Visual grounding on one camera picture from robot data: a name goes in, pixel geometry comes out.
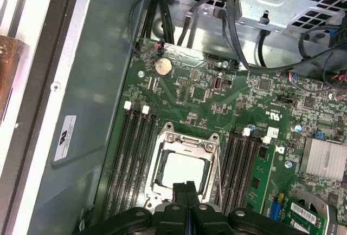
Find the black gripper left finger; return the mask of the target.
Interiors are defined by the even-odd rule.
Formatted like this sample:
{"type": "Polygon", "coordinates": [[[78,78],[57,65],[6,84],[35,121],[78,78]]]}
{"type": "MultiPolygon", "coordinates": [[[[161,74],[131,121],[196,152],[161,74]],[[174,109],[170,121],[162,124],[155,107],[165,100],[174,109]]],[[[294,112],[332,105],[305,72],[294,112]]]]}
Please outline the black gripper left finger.
{"type": "Polygon", "coordinates": [[[134,207],[101,223],[102,234],[185,234],[188,183],[173,185],[173,202],[161,204],[151,213],[134,207]]]}

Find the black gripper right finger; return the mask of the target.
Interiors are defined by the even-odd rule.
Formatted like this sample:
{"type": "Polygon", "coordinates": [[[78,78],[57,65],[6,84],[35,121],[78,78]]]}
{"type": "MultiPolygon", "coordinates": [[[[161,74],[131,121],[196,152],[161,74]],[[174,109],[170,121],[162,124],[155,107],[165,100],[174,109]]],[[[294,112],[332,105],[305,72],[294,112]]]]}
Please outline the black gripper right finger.
{"type": "Polygon", "coordinates": [[[196,234],[275,234],[275,221],[245,208],[227,215],[213,205],[200,203],[195,183],[187,181],[188,197],[196,234]]]}

